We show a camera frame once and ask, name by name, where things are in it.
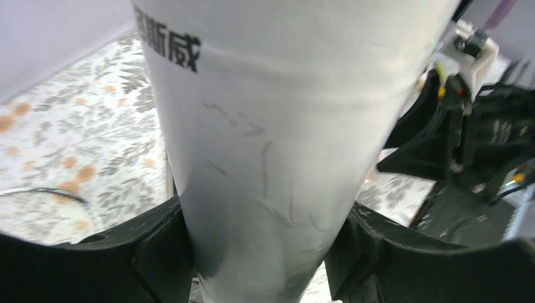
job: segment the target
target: black plastic part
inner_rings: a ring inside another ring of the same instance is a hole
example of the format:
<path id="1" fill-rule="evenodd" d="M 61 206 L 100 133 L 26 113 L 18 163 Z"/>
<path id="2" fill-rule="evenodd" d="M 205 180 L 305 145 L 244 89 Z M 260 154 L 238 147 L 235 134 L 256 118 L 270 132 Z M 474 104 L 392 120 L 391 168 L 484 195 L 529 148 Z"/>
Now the black plastic part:
<path id="1" fill-rule="evenodd" d="M 432 86 L 436 82 L 430 79 L 427 84 Z M 434 94 L 434 89 L 429 88 L 429 94 L 423 94 L 419 103 L 414 105 L 425 110 L 422 113 L 409 111 L 408 117 L 402 118 L 407 121 L 418 121 L 416 125 L 420 127 L 420 131 L 379 162 L 377 170 L 415 175 L 434 181 L 450 179 L 450 164 L 455 160 L 454 149 L 461 145 L 463 110 L 471 106 L 471 101 L 459 95 L 459 91 L 466 91 L 460 76 L 451 76 L 445 87 L 446 94 L 440 100 L 438 95 Z M 436 111 L 429 117 L 428 113 L 433 107 Z M 410 123 L 396 125 L 388 141 L 397 141 L 396 137 L 400 133 L 412 133 L 412 128 Z"/>
<path id="2" fill-rule="evenodd" d="M 466 248 L 400 226 L 356 203 L 325 259 L 344 303 L 535 302 L 535 243 Z"/>
<path id="3" fill-rule="evenodd" d="M 188 301 L 193 262 L 176 196 L 79 244 L 0 235 L 0 247 L 1 302 Z"/>
<path id="4" fill-rule="evenodd" d="M 455 13 L 453 14 L 452 21 L 459 21 L 459 19 L 461 19 L 461 16 L 468 9 L 468 6 L 472 4 L 472 2 L 474 2 L 474 0 L 462 0 L 461 3 L 459 3 L 457 9 L 455 10 Z"/>
<path id="5" fill-rule="evenodd" d="M 458 187 L 445 185 L 430 193 L 411 228 L 444 242 L 469 247 L 499 244 L 515 208 L 504 200 L 479 203 Z"/>
<path id="6" fill-rule="evenodd" d="M 431 120 L 438 107 L 440 78 L 436 70 L 428 73 L 420 96 L 392 130 L 384 148 L 400 147 L 413 139 Z"/>
<path id="7" fill-rule="evenodd" d="M 487 34 L 481 31 L 476 31 L 473 35 L 468 37 L 468 39 L 457 36 L 457 38 L 453 40 L 453 45 L 459 52 L 478 59 L 483 55 L 483 47 L 487 40 Z"/>

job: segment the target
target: white plastic connector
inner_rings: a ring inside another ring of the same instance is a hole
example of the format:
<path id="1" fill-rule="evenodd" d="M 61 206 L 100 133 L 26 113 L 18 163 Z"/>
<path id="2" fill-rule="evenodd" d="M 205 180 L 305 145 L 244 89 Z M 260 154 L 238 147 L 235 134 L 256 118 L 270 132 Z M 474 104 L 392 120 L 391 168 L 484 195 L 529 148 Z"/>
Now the white plastic connector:
<path id="1" fill-rule="evenodd" d="M 456 36 L 468 39 L 476 31 L 476 27 L 470 22 L 459 20 L 456 26 Z M 442 51 L 446 56 L 454 59 L 459 63 L 459 73 L 464 78 L 466 85 L 472 92 L 472 101 L 475 99 L 479 90 L 485 84 L 487 74 L 492 67 L 492 64 L 498 57 L 500 50 L 498 44 L 488 37 L 485 45 L 482 48 L 482 56 L 479 58 L 471 57 L 467 54 L 457 50 L 452 43 Z"/>

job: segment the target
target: orange dot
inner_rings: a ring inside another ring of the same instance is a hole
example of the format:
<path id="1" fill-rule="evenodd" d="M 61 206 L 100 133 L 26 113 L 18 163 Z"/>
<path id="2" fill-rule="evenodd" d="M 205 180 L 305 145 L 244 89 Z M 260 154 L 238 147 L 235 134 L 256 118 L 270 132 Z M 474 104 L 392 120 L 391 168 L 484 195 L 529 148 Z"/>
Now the orange dot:
<path id="1" fill-rule="evenodd" d="M 29 161 L 22 165 L 23 170 L 32 170 L 35 167 L 35 161 Z"/>
<path id="2" fill-rule="evenodd" d="M 86 182 L 86 181 L 91 180 L 95 176 L 96 173 L 97 173 L 97 169 L 95 167 L 86 166 L 80 169 L 76 178 L 80 182 Z"/>
<path id="3" fill-rule="evenodd" d="M 117 91 L 117 89 L 115 89 L 115 86 L 113 85 L 108 85 L 106 86 L 106 88 L 104 89 L 107 93 L 115 93 Z"/>
<path id="4" fill-rule="evenodd" d="M 60 184 L 57 188 L 61 189 L 62 191 L 68 191 L 69 193 L 73 194 L 78 194 L 80 192 L 80 185 L 78 184 L 78 182 L 74 181 L 64 182 Z M 59 204 L 67 205 L 71 202 L 71 198 L 69 197 L 61 196 L 60 194 L 56 194 L 54 196 L 54 198 Z"/>
<path id="5" fill-rule="evenodd" d="M 147 160 L 145 160 L 145 166 L 147 166 L 147 167 L 152 167 L 152 166 L 154 166 L 154 163 L 155 163 L 155 162 L 154 162 L 154 160 L 152 160 L 152 159 L 147 159 Z"/>
<path id="6" fill-rule="evenodd" d="M 12 146 L 12 147 L 8 148 L 8 153 L 10 155 L 19 155 L 20 154 L 20 148 L 18 148 L 16 146 Z"/>
<path id="7" fill-rule="evenodd" d="M 88 227 L 89 227 L 89 222 L 87 221 L 80 220 L 76 223 L 76 229 L 78 230 L 86 230 Z"/>
<path id="8" fill-rule="evenodd" d="M 11 116 L 1 116 L 0 117 L 0 133 L 5 133 L 13 127 L 15 119 Z"/>
<path id="9" fill-rule="evenodd" d="M 69 157 L 63 161 L 63 167 L 66 169 L 72 169 L 76 165 L 76 158 L 75 157 Z"/>
<path id="10" fill-rule="evenodd" d="M 523 173 L 518 173 L 518 174 L 515 174 L 513 176 L 513 180 L 516 182 L 516 183 L 522 183 L 524 182 L 524 180 L 526 179 L 526 175 L 523 174 Z"/>
<path id="11" fill-rule="evenodd" d="M 32 106 L 28 103 L 22 103 L 21 105 L 15 107 L 13 110 L 13 114 L 16 116 L 24 116 L 25 114 L 29 113 Z"/>

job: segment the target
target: white paper wrap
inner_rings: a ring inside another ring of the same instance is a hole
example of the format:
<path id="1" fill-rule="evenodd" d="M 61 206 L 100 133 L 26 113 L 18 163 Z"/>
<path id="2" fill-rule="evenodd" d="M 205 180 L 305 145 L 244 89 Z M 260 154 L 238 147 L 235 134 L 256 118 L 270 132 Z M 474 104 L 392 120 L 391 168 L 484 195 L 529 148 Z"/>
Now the white paper wrap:
<path id="1" fill-rule="evenodd" d="M 133 3 L 205 302 L 297 302 L 458 0 Z"/>

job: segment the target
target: floral pattern surface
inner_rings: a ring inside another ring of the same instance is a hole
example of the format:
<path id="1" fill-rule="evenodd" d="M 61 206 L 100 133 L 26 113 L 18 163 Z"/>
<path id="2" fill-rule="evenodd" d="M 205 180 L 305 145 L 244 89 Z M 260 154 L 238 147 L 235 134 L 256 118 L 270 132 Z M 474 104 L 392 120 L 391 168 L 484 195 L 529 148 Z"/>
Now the floral pattern surface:
<path id="1" fill-rule="evenodd" d="M 0 196 L 0 232 L 47 245 L 78 242 L 169 198 L 165 145 L 136 32 L 0 105 L 0 138 L 0 191 L 56 187 L 88 202 Z M 357 200 L 407 226 L 432 186 L 372 173 Z M 192 298 L 202 302 L 195 289 Z M 322 265 L 302 302 L 328 299 Z"/>

